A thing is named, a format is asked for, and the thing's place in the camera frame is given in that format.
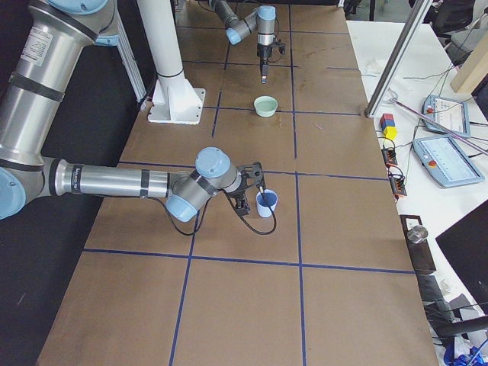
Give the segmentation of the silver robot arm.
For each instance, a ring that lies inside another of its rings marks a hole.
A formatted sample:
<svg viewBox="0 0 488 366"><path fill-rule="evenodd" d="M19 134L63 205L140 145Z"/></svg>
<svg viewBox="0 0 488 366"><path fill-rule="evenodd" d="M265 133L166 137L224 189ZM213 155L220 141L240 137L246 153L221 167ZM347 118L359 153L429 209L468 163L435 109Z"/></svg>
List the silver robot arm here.
<svg viewBox="0 0 488 366"><path fill-rule="evenodd" d="M272 5L261 5L254 8L249 15L241 19L232 10L227 1L209 1L209 8L205 8L197 2L204 10L214 12L218 15L226 28L226 36L230 45L237 45L257 31L257 57L259 58L259 69L261 83L266 84L273 50L283 56L286 52L286 45L278 38L275 32L275 25L279 24L276 16L276 9Z"/></svg>
<svg viewBox="0 0 488 366"><path fill-rule="evenodd" d="M146 95L138 65L115 1L3 1L1 19L33 19L18 63L8 76L1 102L1 215L10 217L41 197L90 194L158 201L170 217L186 222L224 193L245 215L247 179L264 188L259 162L234 165L221 149L207 147L192 172L119 169L114 166L121 139L110 142L113 123L82 126L93 117L57 119L80 56L88 90L96 99L108 91L95 86L108 58L119 53L138 101Z"/></svg>

